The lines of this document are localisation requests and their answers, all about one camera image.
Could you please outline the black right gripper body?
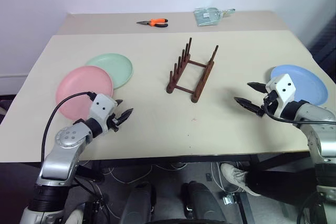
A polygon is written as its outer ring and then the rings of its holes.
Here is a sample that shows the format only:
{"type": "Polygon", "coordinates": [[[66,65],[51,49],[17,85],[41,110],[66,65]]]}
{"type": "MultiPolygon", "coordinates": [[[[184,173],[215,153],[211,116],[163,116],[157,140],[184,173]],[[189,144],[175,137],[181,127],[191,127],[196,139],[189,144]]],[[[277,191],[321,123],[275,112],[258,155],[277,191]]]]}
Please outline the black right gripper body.
{"type": "Polygon", "coordinates": [[[278,94],[275,90],[268,93],[267,96],[264,97],[264,103],[260,106],[260,109],[258,111],[258,116],[263,117],[264,114],[267,115],[275,115],[275,111],[278,108],[278,94]]]}

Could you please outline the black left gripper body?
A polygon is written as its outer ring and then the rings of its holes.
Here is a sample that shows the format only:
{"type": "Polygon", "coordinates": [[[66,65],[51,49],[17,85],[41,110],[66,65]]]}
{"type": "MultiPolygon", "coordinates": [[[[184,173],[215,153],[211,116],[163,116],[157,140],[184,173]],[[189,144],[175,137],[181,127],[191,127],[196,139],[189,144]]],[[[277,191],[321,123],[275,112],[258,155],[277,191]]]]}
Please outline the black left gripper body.
{"type": "Polygon", "coordinates": [[[107,118],[107,128],[109,130],[113,130],[114,132],[117,132],[119,130],[119,121],[115,118],[115,114],[112,113],[107,118]]]}

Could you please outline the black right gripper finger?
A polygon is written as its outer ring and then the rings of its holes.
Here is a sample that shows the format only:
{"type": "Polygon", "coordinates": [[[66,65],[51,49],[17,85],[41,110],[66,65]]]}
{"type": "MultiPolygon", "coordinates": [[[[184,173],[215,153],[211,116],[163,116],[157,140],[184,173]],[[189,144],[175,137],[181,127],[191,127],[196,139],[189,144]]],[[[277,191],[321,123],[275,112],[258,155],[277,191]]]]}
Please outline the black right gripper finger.
{"type": "Polygon", "coordinates": [[[255,114],[262,114],[262,107],[257,106],[253,104],[251,101],[244,99],[244,98],[239,98],[239,97],[234,97],[234,100],[243,108],[247,109],[248,111],[251,111],[255,114]]]}
{"type": "Polygon", "coordinates": [[[259,83],[259,82],[249,82],[247,83],[248,86],[253,88],[254,90],[260,92],[260,93],[268,93],[266,89],[266,85],[264,83],[259,83]]]}

